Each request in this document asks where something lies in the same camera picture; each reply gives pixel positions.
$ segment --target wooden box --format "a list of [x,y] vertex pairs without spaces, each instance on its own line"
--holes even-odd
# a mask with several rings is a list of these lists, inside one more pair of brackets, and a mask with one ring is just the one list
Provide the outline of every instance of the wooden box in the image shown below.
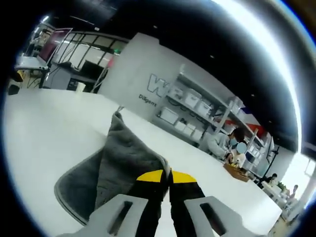
[[248,182],[249,177],[246,176],[240,169],[234,168],[229,164],[224,164],[224,168],[232,175],[235,179],[239,179],[244,182]]

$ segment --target shelving unit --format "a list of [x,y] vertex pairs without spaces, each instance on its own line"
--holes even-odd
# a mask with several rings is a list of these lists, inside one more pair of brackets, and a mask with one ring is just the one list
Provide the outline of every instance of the shelving unit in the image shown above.
[[[188,75],[183,73],[183,71],[179,73],[177,79],[175,80],[173,84],[170,85],[169,89],[171,89],[176,83],[183,85],[185,88],[191,88],[197,91],[199,94],[201,94],[203,99],[209,101],[214,106],[214,109],[212,110],[214,113],[212,114],[212,116],[215,115],[215,112],[222,111],[221,121],[217,123],[213,121],[212,119],[201,115],[198,111],[196,111],[195,109],[187,105],[184,102],[184,100],[176,98],[173,95],[170,95],[169,91],[167,91],[164,94],[164,96],[161,98],[160,102],[158,103],[152,117],[152,122],[155,123],[157,126],[169,132],[172,131],[171,133],[177,135],[179,138],[183,138],[187,141],[198,143],[198,141],[194,141],[192,137],[182,133],[180,130],[177,130],[172,124],[160,119],[157,116],[157,114],[160,112],[161,108],[163,107],[164,101],[172,100],[173,102],[176,102],[180,106],[183,106],[184,108],[186,108],[188,111],[190,111],[190,113],[194,113],[199,119],[202,119],[203,121],[211,125],[211,127],[214,129],[214,134],[217,134],[218,132],[223,132],[225,134],[228,134],[227,131],[223,129],[223,125],[225,124],[225,121],[227,120],[227,118],[230,118],[238,126],[244,128],[246,132],[246,136],[249,138],[248,147],[247,147],[248,149],[253,143],[256,144],[257,149],[258,147],[259,149],[260,147],[263,147],[263,148],[266,147],[266,144],[264,144],[263,141],[257,136],[258,130],[252,131],[250,127],[244,121],[242,121],[236,114],[232,112],[231,105],[228,105],[218,96],[216,96],[214,93],[205,89],[203,85],[199,84],[194,79],[190,78]],[[250,152],[249,150],[247,150],[247,152],[250,153],[255,159],[258,159],[261,156],[261,155],[254,156],[254,154]]]

